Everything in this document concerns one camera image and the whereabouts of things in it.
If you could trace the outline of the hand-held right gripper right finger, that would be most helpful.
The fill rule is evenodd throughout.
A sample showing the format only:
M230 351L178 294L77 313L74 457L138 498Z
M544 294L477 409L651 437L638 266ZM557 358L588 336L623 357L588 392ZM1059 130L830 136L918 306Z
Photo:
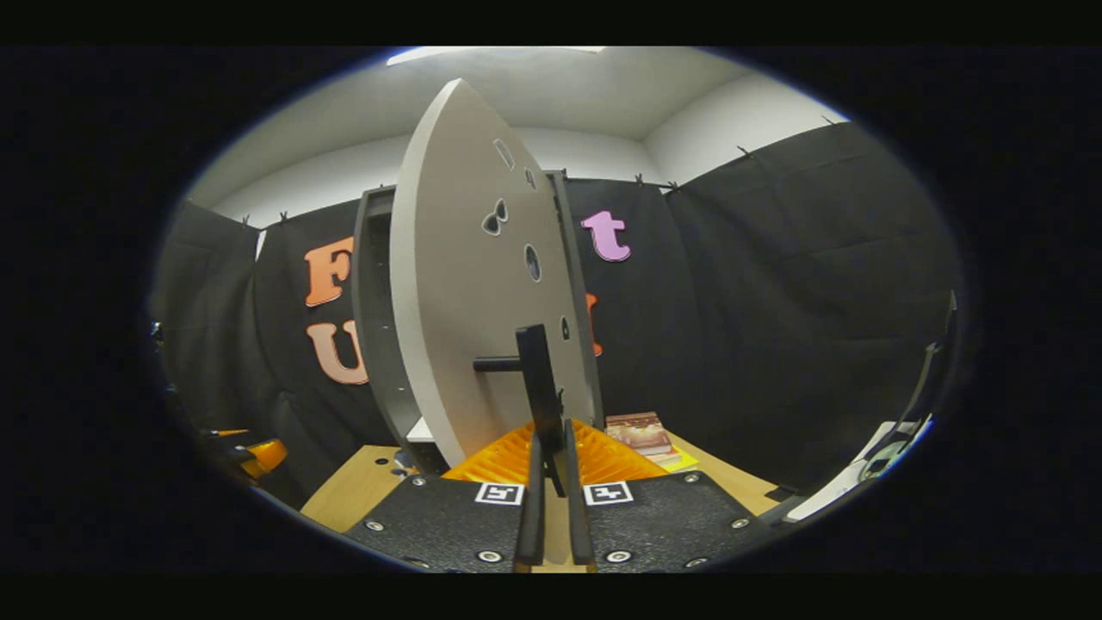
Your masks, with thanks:
M774 530L702 471L661 474L605 432L564 423L568 541L591 573L717 569L763 550Z

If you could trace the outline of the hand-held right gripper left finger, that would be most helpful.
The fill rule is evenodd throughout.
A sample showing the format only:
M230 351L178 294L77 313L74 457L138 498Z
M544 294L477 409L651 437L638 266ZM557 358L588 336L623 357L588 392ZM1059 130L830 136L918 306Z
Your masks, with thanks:
M543 475L528 423L446 474L408 476L344 536L414 572L527 573L544 557Z

